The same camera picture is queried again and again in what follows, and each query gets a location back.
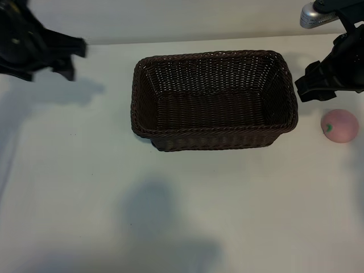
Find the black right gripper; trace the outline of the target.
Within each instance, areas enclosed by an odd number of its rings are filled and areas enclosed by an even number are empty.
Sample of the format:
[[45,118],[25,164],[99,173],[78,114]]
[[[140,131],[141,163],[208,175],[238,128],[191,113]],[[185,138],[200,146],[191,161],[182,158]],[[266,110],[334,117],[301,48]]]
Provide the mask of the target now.
[[363,25],[337,37],[331,53],[323,61],[328,75],[323,75],[321,62],[305,69],[295,81],[301,102],[328,101],[336,98],[336,90],[363,92]]

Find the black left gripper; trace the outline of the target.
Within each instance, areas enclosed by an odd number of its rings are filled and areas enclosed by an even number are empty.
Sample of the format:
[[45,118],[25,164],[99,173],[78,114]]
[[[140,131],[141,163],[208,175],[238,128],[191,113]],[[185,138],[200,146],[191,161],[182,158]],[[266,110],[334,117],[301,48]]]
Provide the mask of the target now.
[[1,1],[1,73],[32,81],[35,72],[52,68],[74,81],[72,57],[55,61],[51,51],[86,57],[87,43],[82,38],[46,29],[30,11],[27,1]]

